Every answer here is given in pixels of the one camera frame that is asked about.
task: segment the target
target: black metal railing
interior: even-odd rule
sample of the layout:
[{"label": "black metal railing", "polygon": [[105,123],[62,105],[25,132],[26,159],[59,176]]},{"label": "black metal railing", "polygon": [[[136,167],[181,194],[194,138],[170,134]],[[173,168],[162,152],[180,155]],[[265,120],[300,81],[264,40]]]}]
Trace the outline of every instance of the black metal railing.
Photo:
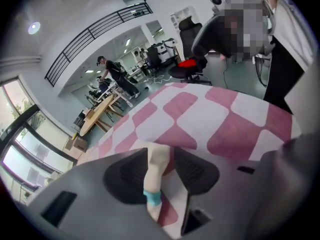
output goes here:
[{"label": "black metal railing", "polygon": [[95,23],[88,26],[79,33],[59,54],[45,75],[45,79],[54,87],[61,74],[69,63],[93,40],[113,29],[114,27],[130,21],[132,19],[152,14],[150,7],[146,2],[126,7],[115,11]]}]

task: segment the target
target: ceiling light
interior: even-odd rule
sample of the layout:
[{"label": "ceiling light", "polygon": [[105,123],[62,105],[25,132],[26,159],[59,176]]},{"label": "ceiling light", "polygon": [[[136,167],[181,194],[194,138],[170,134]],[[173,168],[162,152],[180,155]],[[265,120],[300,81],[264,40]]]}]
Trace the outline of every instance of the ceiling light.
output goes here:
[{"label": "ceiling light", "polygon": [[39,29],[40,29],[40,26],[41,26],[40,22],[32,23],[28,28],[28,33],[30,35],[33,35],[33,34],[37,33],[39,31]]}]

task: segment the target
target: red seat cushion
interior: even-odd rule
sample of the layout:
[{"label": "red seat cushion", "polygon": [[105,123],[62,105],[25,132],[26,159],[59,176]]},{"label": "red seat cushion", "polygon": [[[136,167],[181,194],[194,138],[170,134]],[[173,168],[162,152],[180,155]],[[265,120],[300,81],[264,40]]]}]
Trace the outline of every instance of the red seat cushion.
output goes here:
[{"label": "red seat cushion", "polygon": [[187,60],[180,62],[178,64],[178,67],[180,67],[180,68],[194,68],[196,66],[197,66],[197,64],[196,64],[195,59],[187,59]]}]

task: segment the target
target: teal tape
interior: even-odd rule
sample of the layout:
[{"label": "teal tape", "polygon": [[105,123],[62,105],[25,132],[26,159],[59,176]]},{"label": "teal tape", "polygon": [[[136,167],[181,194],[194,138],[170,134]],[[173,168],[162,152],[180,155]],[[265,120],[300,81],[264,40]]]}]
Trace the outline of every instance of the teal tape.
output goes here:
[{"label": "teal tape", "polygon": [[152,206],[158,206],[161,204],[161,192],[150,193],[147,190],[143,190],[143,194],[146,196],[146,202],[150,203]]}]

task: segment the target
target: balcony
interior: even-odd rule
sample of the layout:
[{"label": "balcony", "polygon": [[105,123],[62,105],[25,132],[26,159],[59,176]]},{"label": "balcony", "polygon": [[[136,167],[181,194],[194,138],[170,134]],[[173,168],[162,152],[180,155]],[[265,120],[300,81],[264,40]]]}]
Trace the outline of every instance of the balcony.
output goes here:
[{"label": "balcony", "polygon": [[44,78],[49,81],[52,87],[54,87],[59,77],[70,64],[70,62],[92,41],[122,23],[152,13],[153,12],[148,4],[144,2],[115,11],[94,22],[81,33],[79,33],[62,50]]}]

